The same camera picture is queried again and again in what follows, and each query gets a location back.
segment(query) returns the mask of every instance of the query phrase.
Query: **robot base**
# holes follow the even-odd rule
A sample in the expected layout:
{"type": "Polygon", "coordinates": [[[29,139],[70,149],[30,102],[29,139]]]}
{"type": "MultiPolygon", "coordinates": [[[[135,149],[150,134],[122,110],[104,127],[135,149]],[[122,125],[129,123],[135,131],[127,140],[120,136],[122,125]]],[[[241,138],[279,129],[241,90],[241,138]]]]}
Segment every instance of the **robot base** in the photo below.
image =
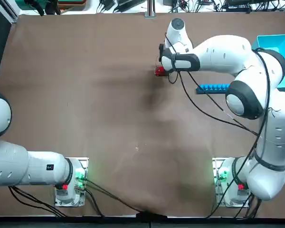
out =
{"type": "Polygon", "coordinates": [[[73,165],[73,176],[67,189],[55,188],[56,207],[80,207],[85,204],[86,182],[78,178],[87,176],[89,158],[69,158],[73,165]]]}
{"type": "MultiPolygon", "coordinates": [[[[217,204],[222,199],[222,195],[228,187],[229,183],[233,179],[231,166],[234,158],[212,158],[213,166],[213,176],[215,184],[215,195],[217,204]],[[221,180],[221,176],[227,176],[225,179],[221,180]]],[[[238,187],[235,182],[232,183],[232,186],[226,192],[224,199],[222,200],[220,207],[228,208],[240,208],[243,206],[243,203],[250,195],[249,190],[238,190],[238,187]]],[[[244,208],[248,208],[249,201],[246,202],[244,208]]]]}

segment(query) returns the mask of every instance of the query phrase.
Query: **blue toy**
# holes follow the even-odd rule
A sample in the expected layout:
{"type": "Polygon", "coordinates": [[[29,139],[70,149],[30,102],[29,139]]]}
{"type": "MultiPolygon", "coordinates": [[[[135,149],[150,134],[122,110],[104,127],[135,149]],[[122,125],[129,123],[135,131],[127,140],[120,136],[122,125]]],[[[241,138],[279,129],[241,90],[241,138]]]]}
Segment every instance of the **blue toy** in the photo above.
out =
{"type": "Polygon", "coordinates": [[[196,88],[197,94],[224,94],[229,84],[200,84],[200,88],[196,88]]]}

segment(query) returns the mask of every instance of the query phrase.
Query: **black cable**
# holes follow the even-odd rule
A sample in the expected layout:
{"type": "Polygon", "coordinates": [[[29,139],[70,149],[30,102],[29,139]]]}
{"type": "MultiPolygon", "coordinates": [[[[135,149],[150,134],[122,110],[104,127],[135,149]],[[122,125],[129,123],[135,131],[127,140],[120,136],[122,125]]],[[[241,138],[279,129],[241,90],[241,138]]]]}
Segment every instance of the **black cable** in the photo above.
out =
{"type": "Polygon", "coordinates": [[[103,13],[105,11],[105,5],[101,8],[100,13],[103,13]]]}
{"type": "Polygon", "coordinates": [[[268,7],[269,7],[269,0],[267,1],[266,11],[268,11],[268,7]]]}
{"type": "Polygon", "coordinates": [[[277,7],[280,5],[280,0],[277,0],[277,5],[275,6],[272,1],[270,1],[271,4],[274,6],[273,9],[271,9],[272,12],[276,11],[277,7]]]}
{"type": "MultiPolygon", "coordinates": [[[[170,44],[170,46],[173,48],[174,52],[177,53],[177,51],[176,51],[175,48],[173,47],[172,43],[171,43],[170,40],[168,39],[167,33],[165,33],[165,37],[166,37],[168,43],[170,44]]],[[[189,72],[189,71],[187,71],[187,72],[188,72],[188,74],[191,76],[192,80],[198,85],[198,83],[194,80],[194,78],[192,77],[192,75],[190,74],[190,72],[189,72]]],[[[181,73],[178,72],[178,73],[177,73],[177,76],[176,76],[176,79],[175,79],[174,82],[171,82],[170,79],[169,79],[169,77],[168,77],[169,82],[172,83],[172,84],[174,84],[174,83],[176,82],[178,76],[180,76],[180,75],[181,75],[181,73]]],[[[210,117],[210,118],[212,118],[212,119],[215,119],[215,120],[217,120],[217,121],[220,121],[220,122],[223,122],[223,123],[226,123],[226,124],[230,124],[230,125],[233,125],[233,126],[242,128],[242,129],[244,129],[244,130],[246,130],[246,131],[249,131],[249,132],[253,133],[253,131],[249,130],[249,129],[246,128],[244,125],[242,125],[242,126],[241,126],[241,125],[237,125],[237,124],[235,124],[235,123],[231,123],[231,122],[228,122],[228,121],[225,121],[225,120],[216,118],[216,117],[214,117],[214,116],[212,116],[212,115],[206,113],[205,111],[201,110],[201,109],[193,102],[193,100],[190,98],[189,95],[187,95],[187,96],[189,97],[189,99],[191,100],[191,102],[193,103],[193,105],[194,105],[200,112],[202,112],[203,114],[205,114],[206,116],[208,116],[208,117],[210,117]]]]}
{"type": "Polygon", "coordinates": [[[197,3],[198,3],[198,6],[197,6],[197,8],[196,8],[196,10],[195,10],[196,13],[198,13],[198,11],[199,11],[200,8],[201,8],[201,4],[200,4],[200,1],[199,1],[199,0],[197,1],[197,3]]]}
{"type": "Polygon", "coordinates": [[[173,10],[175,9],[175,10],[177,10],[178,8],[180,8],[181,6],[178,6],[178,7],[173,7],[172,6],[172,9],[168,12],[168,13],[173,13],[173,10]]]}
{"type": "Polygon", "coordinates": [[[188,1],[188,11],[187,13],[190,13],[190,1],[188,1]]]}
{"type": "Polygon", "coordinates": [[[279,11],[280,11],[284,6],[285,6],[285,4],[279,8],[279,11]]]}
{"type": "Polygon", "coordinates": [[[234,219],[236,219],[236,217],[241,213],[242,209],[244,208],[244,206],[246,205],[247,201],[250,199],[250,197],[252,197],[252,193],[247,197],[247,199],[245,200],[245,202],[243,202],[243,205],[241,206],[240,210],[237,212],[237,214],[233,217],[234,219]]]}
{"type": "Polygon", "coordinates": [[[95,206],[95,209],[96,209],[96,212],[98,213],[98,215],[101,216],[101,217],[105,217],[105,216],[103,215],[103,213],[100,211],[99,206],[98,206],[98,204],[97,204],[97,202],[96,202],[96,199],[95,199],[94,195],[92,194],[92,192],[90,192],[89,189],[85,189],[85,191],[86,191],[86,192],[90,195],[90,197],[92,198],[92,201],[93,201],[93,203],[94,203],[94,206],[95,206]]]}
{"type": "Polygon", "coordinates": [[[212,4],[213,4],[213,8],[215,9],[216,12],[219,12],[219,8],[217,6],[217,4],[215,3],[214,0],[211,0],[212,1],[212,4]]]}
{"type": "Polygon", "coordinates": [[[194,0],[192,0],[192,9],[189,10],[189,13],[194,12],[194,5],[193,5],[193,3],[194,3],[194,0]]]}
{"type": "Polygon", "coordinates": [[[220,2],[220,5],[222,6],[223,4],[222,4],[222,1],[221,0],[219,0],[219,2],[220,2]]]}
{"type": "Polygon", "coordinates": [[[177,7],[178,0],[172,0],[172,13],[178,13],[178,8],[181,7],[180,5],[177,7]]]}
{"type": "Polygon", "coordinates": [[[226,0],[224,0],[224,3],[220,7],[220,12],[223,12],[223,9],[225,8],[225,6],[226,6],[226,0]]]}
{"type": "Polygon", "coordinates": [[[60,217],[60,215],[59,215],[58,213],[56,213],[56,212],[54,212],[54,211],[52,211],[52,210],[48,210],[48,209],[43,208],[43,207],[34,206],[34,205],[31,205],[31,204],[28,204],[28,203],[25,203],[25,202],[21,201],[21,200],[15,195],[15,193],[13,192],[12,187],[9,187],[9,191],[11,192],[12,196],[13,196],[19,203],[21,203],[21,204],[23,204],[23,205],[26,205],[26,206],[29,206],[29,207],[32,207],[32,208],[37,208],[37,209],[46,210],[46,211],[48,211],[48,212],[50,212],[50,213],[53,213],[53,214],[56,215],[57,217],[60,217]]]}
{"type": "Polygon", "coordinates": [[[257,134],[257,137],[256,137],[256,140],[255,142],[253,143],[248,155],[246,156],[246,158],[244,159],[241,167],[239,168],[239,170],[237,171],[236,175],[233,177],[232,181],[230,182],[230,184],[227,186],[226,190],[224,191],[223,195],[222,195],[222,198],[221,200],[219,201],[218,205],[216,206],[216,208],[210,213],[210,215],[208,215],[206,217],[206,219],[210,218],[214,213],[215,211],[219,208],[220,204],[222,203],[226,193],[227,193],[227,190],[230,188],[230,186],[232,185],[232,183],[235,181],[235,179],[238,177],[238,174],[241,172],[241,170],[243,169],[246,161],[248,160],[248,158],[250,157],[250,155],[252,154],[254,148],[257,146],[257,141],[258,139],[260,138],[261,136],[261,132],[265,126],[265,123],[267,123],[267,117],[268,117],[268,108],[269,108],[269,99],[270,99],[270,78],[269,78],[269,72],[268,72],[268,69],[267,69],[267,65],[266,65],[266,62],[264,61],[263,57],[258,53],[258,48],[256,50],[252,50],[262,61],[263,65],[264,65],[264,68],[265,68],[265,72],[266,72],[266,79],[267,79],[267,97],[266,97],[266,106],[265,106],[265,114],[264,114],[264,118],[263,118],[263,121],[262,121],[262,124],[261,124],[261,127],[260,127],[260,130],[257,134]]]}
{"type": "Polygon", "coordinates": [[[249,218],[253,218],[254,219],[256,217],[257,211],[258,211],[259,207],[261,206],[261,203],[262,203],[262,200],[257,199],[256,208],[252,211],[251,215],[248,216],[249,218]]]}
{"type": "Polygon", "coordinates": [[[247,209],[247,211],[246,211],[246,213],[245,213],[245,216],[244,216],[244,218],[247,218],[248,217],[248,214],[249,214],[249,211],[250,211],[250,209],[251,209],[251,206],[252,206],[252,204],[253,204],[253,200],[255,199],[255,196],[252,194],[252,197],[251,197],[251,199],[250,199],[250,201],[249,201],[249,207],[248,207],[248,209],[247,209]]]}
{"type": "Polygon", "coordinates": [[[262,3],[260,2],[258,7],[256,8],[255,12],[257,12],[263,6],[263,4],[264,4],[264,2],[262,2],[262,3]]]}
{"type": "Polygon", "coordinates": [[[198,2],[199,2],[198,0],[195,2],[194,6],[193,6],[193,8],[192,8],[193,12],[194,12],[195,6],[196,6],[196,4],[197,4],[198,2]]]}
{"type": "MultiPolygon", "coordinates": [[[[191,75],[191,73],[190,73],[189,71],[188,71],[188,74],[190,75],[190,77],[191,77],[191,79],[194,81],[194,83],[198,86],[198,88],[201,89],[201,90],[210,98],[210,100],[211,100],[222,112],[226,113],[225,110],[207,93],[207,91],[205,91],[202,87],[200,87],[200,85],[195,81],[195,79],[193,78],[193,76],[191,75]]],[[[243,124],[241,124],[241,123],[240,123],[239,121],[237,121],[236,119],[232,118],[232,120],[233,120],[234,122],[236,122],[237,124],[239,124],[240,126],[242,126],[242,128],[245,129],[246,131],[249,131],[249,132],[251,132],[252,134],[257,135],[256,132],[254,132],[254,131],[252,131],[252,130],[246,128],[243,124]]]]}
{"type": "Polygon", "coordinates": [[[262,9],[262,11],[264,12],[265,9],[266,9],[266,0],[264,0],[264,8],[262,9]]]}
{"type": "Polygon", "coordinates": [[[61,211],[58,210],[57,208],[55,208],[55,207],[53,207],[53,206],[51,206],[51,205],[49,205],[49,204],[47,204],[47,203],[45,203],[45,202],[42,202],[42,201],[38,200],[36,197],[34,197],[33,195],[31,195],[31,194],[25,192],[24,190],[21,190],[21,189],[19,189],[19,188],[16,187],[16,186],[12,186],[11,188],[12,188],[15,192],[17,192],[19,195],[21,195],[21,196],[27,198],[28,200],[33,201],[33,202],[35,202],[35,203],[42,204],[42,205],[46,206],[47,208],[49,208],[50,210],[55,211],[56,213],[58,213],[60,216],[67,217],[66,214],[64,214],[63,212],[61,212],[61,211]]]}
{"type": "Polygon", "coordinates": [[[169,81],[171,84],[174,84],[174,83],[176,83],[178,77],[179,77],[179,73],[177,73],[176,79],[175,79],[174,81],[171,81],[171,79],[170,79],[170,74],[169,74],[169,75],[168,75],[168,81],[169,81]]]}
{"type": "Polygon", "coordinates": [[[102,191],[101,189],[99,189],[99,188],[97,188],[97,187],[95,187],[95,186],[88,185],[88,184],[87,184],[87,186],[90,187],[90,188],[92,188],[92,189],[94,189],[94,190],[96,190],[96,191],[98,191],[98,192],[101,192],[102,194],[104,194],[104,195],[106,195],[106,196],[108,196],[108,197],[110,197],[110,198],[112,198],[112,195],[108,194],[108,193],[105,192],[105,191],[102,191]]]}
{"type": "Polygon", "coordinates": [[[185,11],[186,13],[189,12],[189,7],[188,7],[188,4],[189,4],[190,1],[188,2],[185,2],[184,0],[178,0],[178,4],[180,6],[180,8],[185,11]]]}
{"type": "Polygon", "coordinates": [[[130,206],[129,204],[127,204],[126,202],[124,202],[122,199],[120,199],[119,197],[113,195],[112,193],[110,193],[110,192],[107,191],[106,189],[102,188],[102,187],[99,186],[98,184],[94,183],[93,181],[88,180],[87,178],[81,178],[81,180],[87,181],[87,182],[89,182],[89,183],[95,185],[96,187],[100,188],[101,190],[103,190],[104,192],[106,192],[107,194],[109,194],[109,196],[110,196],[111,198],[113,198],[113,199],[115,199],[115,200],[121,202],[122,204],[126,205],[127,207],[129,207],[129,208],[131,208],[131,209],[133,209],[133,210],[136,210],[136,211],[138,211],[138,212],[143,212],[142,210],[138,210],[138,209],[136,209],[136,208],[130,206]]]}
{"type": "Polygon", "coordinates": [[[102,1],[100,0],[98,6],[97,6],[97,8],[96,8],[96,13],[98,13],[98,8],[102,5],[101,2],[102,2],[102,1]]]}

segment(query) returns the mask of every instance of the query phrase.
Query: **blue container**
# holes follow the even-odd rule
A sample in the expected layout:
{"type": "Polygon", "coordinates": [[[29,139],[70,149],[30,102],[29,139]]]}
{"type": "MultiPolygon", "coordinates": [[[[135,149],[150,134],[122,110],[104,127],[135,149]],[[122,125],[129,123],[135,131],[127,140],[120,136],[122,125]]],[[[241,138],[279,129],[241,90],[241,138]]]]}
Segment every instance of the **blue container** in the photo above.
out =
{"type": "MultiPolygon", "coordinates": [[[[252,48],[271,49],[279,52],[285,58],[285,35],[257,36],[252,48]]],[[[277,88],[280,91],[285,91],[285,77],[277,88]]]]}

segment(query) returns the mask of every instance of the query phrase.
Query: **red button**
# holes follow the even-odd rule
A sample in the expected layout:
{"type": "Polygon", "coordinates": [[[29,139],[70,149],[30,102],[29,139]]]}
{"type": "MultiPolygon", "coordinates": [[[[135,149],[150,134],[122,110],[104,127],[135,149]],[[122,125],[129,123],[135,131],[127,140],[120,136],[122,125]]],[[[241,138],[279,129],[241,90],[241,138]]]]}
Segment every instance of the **red button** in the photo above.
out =
{"type": "Polygon", "coordinates": [[[243,184],[238,184],[238,185],[237,185],[237,188],[238,188],[239,190],[243,190],[243,189],[244,189],[244,185],[243,185],[243,184]]]}

